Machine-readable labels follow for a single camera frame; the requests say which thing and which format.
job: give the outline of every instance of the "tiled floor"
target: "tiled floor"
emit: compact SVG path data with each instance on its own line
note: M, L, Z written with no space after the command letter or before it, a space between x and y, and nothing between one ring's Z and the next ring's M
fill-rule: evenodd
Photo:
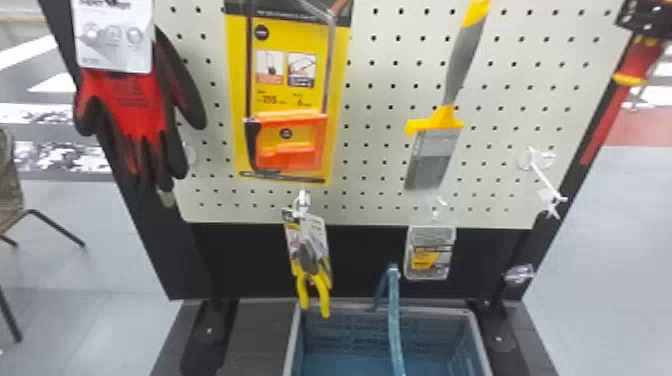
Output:
M28 181L28 205L88 243L33 218L0 245L0 284L24 332L0 323L0 375L146 376L179 308L169 302L112 183Z
M668 375L672 149L603 149L525 296L558 374Z

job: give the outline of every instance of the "white pegboard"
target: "white pegboard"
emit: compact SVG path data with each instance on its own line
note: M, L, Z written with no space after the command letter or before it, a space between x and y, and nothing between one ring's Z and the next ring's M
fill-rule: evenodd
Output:
M465 130L441 188L443 220L459 227L532 226L544 209L536 177L517 167L528 145L558 157L559 185L628 40L613 26L620 0L493 1L458 97ZM311 187L311 211L328 224L407 225L426 198L403 191L409 118L441 100L467 0L356 0L332 183ZM180 127L196 151L178 183L189 222L279 222L298 185L235 175L222 0L156 2L204 98L208 128Z

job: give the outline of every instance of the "chair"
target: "chair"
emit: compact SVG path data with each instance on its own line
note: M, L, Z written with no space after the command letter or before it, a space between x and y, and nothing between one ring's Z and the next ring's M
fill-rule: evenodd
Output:
M4 127L0 127L0 240L16 248L19 246L14 239L6 234L15 224L19 223L27 215L34 215L42 222L53 227L56 231L63 234L68 239L77 243L80 247L86 247L86 244L70 231L63 228L51 218L44 215L36 209L26 209L24 207L23 192L19 183L16 164L14 163L14 138L11 132ZM21 342L23 336L19 329L14 315L5 299L0 287L0 311L7 321L12 336L16 342Z

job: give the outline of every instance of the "blue basket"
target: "blue basket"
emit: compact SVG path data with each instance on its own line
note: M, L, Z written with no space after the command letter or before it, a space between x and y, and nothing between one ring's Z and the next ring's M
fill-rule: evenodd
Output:
M332 303L332 317L297 307L285 376L389 376L387 311ZM468 310L402 307L401 344L409 376L492 376Z

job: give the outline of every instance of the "chair leg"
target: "chair leg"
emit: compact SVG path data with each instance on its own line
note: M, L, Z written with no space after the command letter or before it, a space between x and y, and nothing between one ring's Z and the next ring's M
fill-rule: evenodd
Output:
M14 341L17 343L21 342L23 340L23 334L21 333L21 329L19 329L19 325L16 323L12 311L9 309L9 303L7 303L7 299L5 299L5 294L2 292L2 288L0 288L0 311L2 311L5 321L7 321L7 326L9 326L9 331L12 332Z
M39 210L28 209L28 210L26 210L26 213L27 214L32 214L32 215L36 216L37 218L41 219L42 222L44 222L44 223L48 224L49 226L53 227L56 231L60 232L61 234L63 234L68 239L77 243L80 247L82 247L82 248L86 247L86 243L84 243L84 241L82 241L82 239L78 238L73 233L66 230L65 228L63 228L58 223L54 222L51 218L47 217L46 215L44 215Z
M9 245L11 245L13 248L17 248L19 246L19 243L16 242L16 240L10 238L9 236L6 235L0 235L0 241L3 241Z

